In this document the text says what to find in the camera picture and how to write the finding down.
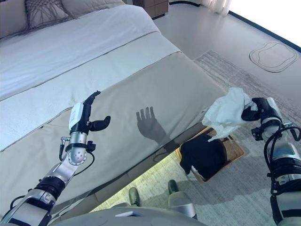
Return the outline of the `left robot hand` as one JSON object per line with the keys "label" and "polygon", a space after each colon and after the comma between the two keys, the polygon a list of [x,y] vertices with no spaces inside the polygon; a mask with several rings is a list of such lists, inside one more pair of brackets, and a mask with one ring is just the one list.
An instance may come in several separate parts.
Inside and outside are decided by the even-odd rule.
{"label": "left robot hand", "polygon": [[90,131],[101,131],[109,126],[111,121],[110,116],[106,116],[104,120],[90,121],[92,104],[94,99],[100,94],[101,92],[97,90],[84,102],[79,102],[73,106],[69,118],[70,134],[74,132],[88,134]]}

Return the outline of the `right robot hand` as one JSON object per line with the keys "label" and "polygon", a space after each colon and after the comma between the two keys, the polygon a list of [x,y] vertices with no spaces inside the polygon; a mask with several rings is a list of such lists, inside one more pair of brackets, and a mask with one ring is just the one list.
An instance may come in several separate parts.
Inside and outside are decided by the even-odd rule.
{"label": "right robot hand", "polygon": [[280,121],[282,120],[281,113],[273,98],[256,97],[252,98],[252,102],[255,104],[255,106],[249,106],[242,112],[242,120],[261,120],[261,122],[268,118],[277,118]]}

